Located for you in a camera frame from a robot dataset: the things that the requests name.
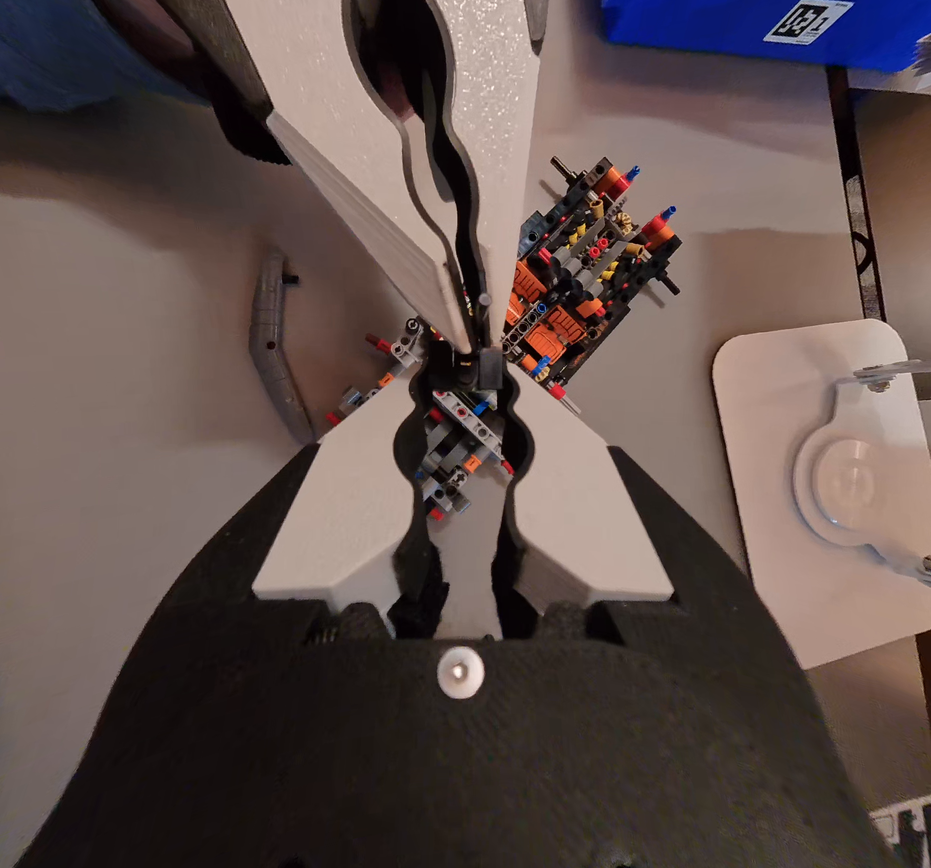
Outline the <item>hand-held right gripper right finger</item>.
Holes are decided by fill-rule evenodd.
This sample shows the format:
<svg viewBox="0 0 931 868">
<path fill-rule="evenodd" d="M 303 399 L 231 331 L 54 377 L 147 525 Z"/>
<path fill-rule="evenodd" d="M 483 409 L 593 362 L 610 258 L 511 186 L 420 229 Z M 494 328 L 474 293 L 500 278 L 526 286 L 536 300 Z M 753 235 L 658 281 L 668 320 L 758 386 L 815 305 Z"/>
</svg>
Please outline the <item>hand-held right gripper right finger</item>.
<svg viewBox="0 0 931 868">
<path fill-rule="evenodd" d="M 506 378 L 517 594 L 538 613 L 556 603 L 666 602 L 672 583 L 608 444 L 518 366 Z"/>
</svg>

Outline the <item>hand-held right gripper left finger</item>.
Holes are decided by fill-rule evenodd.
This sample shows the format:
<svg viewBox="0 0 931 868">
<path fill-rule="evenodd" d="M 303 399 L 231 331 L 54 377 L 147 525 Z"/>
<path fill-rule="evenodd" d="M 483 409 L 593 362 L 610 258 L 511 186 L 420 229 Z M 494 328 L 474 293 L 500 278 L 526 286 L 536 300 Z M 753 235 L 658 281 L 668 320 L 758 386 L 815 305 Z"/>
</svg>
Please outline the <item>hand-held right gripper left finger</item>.
<svg viewBox="0 0 931 868">
<path fill-rule="evenodd" d="M 253 583 L 262 600 L 355 603 L 387 614 L 421 603 L 431 573 L 423 494 L 425 457 L 420 374 L 402 374 L 332 429 Z"/>
</svg>

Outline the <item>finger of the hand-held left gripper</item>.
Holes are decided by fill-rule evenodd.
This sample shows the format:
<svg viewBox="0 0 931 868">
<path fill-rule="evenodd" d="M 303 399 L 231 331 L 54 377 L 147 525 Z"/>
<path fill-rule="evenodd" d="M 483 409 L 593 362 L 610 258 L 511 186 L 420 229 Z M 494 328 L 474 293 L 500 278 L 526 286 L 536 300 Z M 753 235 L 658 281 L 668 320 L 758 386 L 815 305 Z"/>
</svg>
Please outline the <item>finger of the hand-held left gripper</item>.
<svg viewBox="0 0 931 868">
<path fill-rule="evenodd" d="M 423 0 L 438 30 L 444 89 L 436 131 L 464 182 L 459 266 L 476 345 L 498 345 L 518 249 L 545 0 Z"/>
<path fill-rule="evenodd" d="M 452 245 L 416 192 L 407 131 L 362 69 L 351 0 L 225 2 L 273 137 L 403 299 L 457 350 L 475 350 Z"/>
</svg>

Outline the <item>black green lego piece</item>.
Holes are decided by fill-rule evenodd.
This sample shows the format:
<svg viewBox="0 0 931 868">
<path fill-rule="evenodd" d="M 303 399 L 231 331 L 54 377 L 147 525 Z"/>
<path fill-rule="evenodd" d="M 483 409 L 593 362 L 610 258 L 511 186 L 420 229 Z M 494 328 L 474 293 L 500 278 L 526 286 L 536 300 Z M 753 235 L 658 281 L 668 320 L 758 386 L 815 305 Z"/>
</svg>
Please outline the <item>black green lego piece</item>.
<svg viewBox="0 0 931 868">
<path fill-rule="evenodd" d="M 475 350 L 459 351 L 448 341 L 427 339 L 425 382 L 431 391 L 497 391 L 504 383 L 504 352 L 494 340 L 492 298 L 487 292 L 471 302 L 472 325 L 478 344 Z"/>
</svg>

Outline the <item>lego chassis model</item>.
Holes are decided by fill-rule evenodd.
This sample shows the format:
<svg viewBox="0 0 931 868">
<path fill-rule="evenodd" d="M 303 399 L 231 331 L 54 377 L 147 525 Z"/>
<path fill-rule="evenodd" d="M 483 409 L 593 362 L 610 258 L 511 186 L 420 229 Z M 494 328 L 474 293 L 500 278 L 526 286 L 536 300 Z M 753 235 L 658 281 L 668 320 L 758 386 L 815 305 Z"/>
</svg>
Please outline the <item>lego chassis model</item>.
<svg viewBox="0 0 931 868">
<path fill-rule="evenodd" d="M 669 264 L 681 247 L 670 226 L 671 206 L 645 225 L 626 211 L 627 192 L 641 169 L 622 172 L 603 157 L 587 172 L 551 164 L 565 196 L 523 223 L 503 333 L 504 362 L 530 376 L 576 415 L 566 386 L 619 327 L 635 297 L 651 283 L 672 295 L 680 288 Z M 503 452 L 505 418 L 498 392 L 475 378 L 432 392 L 425 415 L 426 451 L 415 481 L 429 517 L 439 521 L 470 505 L 466 482 L 483 465 L 511 476 Z"/>
</svg>

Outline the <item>person's left forearm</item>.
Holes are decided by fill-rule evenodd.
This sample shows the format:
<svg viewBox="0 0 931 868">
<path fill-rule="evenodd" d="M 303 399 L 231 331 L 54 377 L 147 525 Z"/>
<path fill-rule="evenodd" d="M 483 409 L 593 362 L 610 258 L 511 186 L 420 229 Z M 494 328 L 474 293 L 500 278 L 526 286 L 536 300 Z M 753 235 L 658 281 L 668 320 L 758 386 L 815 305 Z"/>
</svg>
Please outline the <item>person's left forearm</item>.
<svg viewBox="0 0 931 868">
<path fill-rule="evenodd" d="M 1 91 L 36 113 L 141 94 L 205 104 L 138 54 L 94 0 L 1 0 Z"/>
</svg>

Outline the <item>grey curved lego panel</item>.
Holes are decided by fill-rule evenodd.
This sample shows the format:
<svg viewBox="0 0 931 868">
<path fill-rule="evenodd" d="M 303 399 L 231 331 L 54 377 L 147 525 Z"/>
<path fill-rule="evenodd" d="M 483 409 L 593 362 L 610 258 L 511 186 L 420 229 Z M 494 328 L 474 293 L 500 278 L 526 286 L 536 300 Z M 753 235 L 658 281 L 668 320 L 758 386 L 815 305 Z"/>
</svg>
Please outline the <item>grey curved lego panel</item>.
<svg viewBox="0 0 931 868">
<path fill-rule="evenodd" d="M 317 435 L 285 355 L 284 311 L 287 288 L 300 278 L 276 247 L 262 257 L 250 311 L 249 352 L 265 393 L 289 435 L 300 446 Z"/>
</svg>

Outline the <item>lego sticker sheet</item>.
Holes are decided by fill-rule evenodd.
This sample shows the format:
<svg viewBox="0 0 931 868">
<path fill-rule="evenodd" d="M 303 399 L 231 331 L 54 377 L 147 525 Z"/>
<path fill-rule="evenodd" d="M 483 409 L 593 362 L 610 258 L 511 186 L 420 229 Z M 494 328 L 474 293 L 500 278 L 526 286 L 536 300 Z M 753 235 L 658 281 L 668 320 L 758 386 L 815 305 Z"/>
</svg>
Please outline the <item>lego sticker sheet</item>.
<svg viewBox="0 0 931 868">
<path fill-rule="evenodd" d="M 930 866 L 930 794 L 881 807 L 869 816 L 903 864 Z"/>
</svg>

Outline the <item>person's left hand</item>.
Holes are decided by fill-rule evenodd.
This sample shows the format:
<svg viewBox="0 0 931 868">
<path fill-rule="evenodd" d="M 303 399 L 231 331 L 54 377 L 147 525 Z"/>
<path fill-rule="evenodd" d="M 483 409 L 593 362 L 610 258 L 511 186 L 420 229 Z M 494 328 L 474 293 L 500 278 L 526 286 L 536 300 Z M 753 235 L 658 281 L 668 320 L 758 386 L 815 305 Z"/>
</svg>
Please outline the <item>person's left hand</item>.
<svg viewBox="0 0 931 868">
<path fill-rule="evenodd" d="M 193 42 L 157 0 L 94 0 L 110 24 L 158 71 L 208 102 Z"/>
</svg>

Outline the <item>white book stand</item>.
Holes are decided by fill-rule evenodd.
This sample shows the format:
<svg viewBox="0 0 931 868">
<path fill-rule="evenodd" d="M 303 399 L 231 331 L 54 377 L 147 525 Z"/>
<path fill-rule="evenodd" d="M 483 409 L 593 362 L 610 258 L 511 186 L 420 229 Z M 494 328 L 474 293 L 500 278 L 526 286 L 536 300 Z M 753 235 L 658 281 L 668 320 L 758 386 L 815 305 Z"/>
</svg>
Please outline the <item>white book stand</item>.
<svg viewBox="0 0 931 868">
<path fill-rule="evenodd" d="M 929 631 L 929 449 L 874 319 L 739 336 L 712 381 L 753 584 L 799 664 Z"/>
</svg>

